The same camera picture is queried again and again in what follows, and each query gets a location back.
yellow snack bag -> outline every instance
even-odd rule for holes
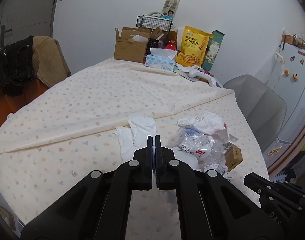
[[[213,34],[186,26],[182,35],[181,52],[176,62],[184,67],[194,65],[200,67],[206,53],[209,38],[213,37]]]

orange chair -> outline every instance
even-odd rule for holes
[[[10,113],[16,113],[49,87],[71,75],[58,41],[47,36],[34,37],[33,68],[36,78],[24,86],[22,95],[10,97],[0,89],[0,126]]]

green box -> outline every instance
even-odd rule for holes
[[[202,64],[202,68],[206,69],[208,71],[211,70],[212,65],[214,64],[214,60],[217,57],[220,45],[222,43],[222,39],[224,34],[221,33],[220,31],[214,31],[212,33],[214,35],[214,37],[212,39],[209,39],[208,42],[208,47],[209,47],[209,51],[208,53],[205,55],[204,58],[204,62]]]

gray door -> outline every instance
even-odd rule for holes
[[[0,4],[0,48],[33,36],[52,36],[55,0],[3,0]]]

red label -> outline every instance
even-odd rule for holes
[[[196,150],[196,153],[198,153],[198,154],[205,154],[205,152],[202,152],[202,151],[200,151],[200,150]]]

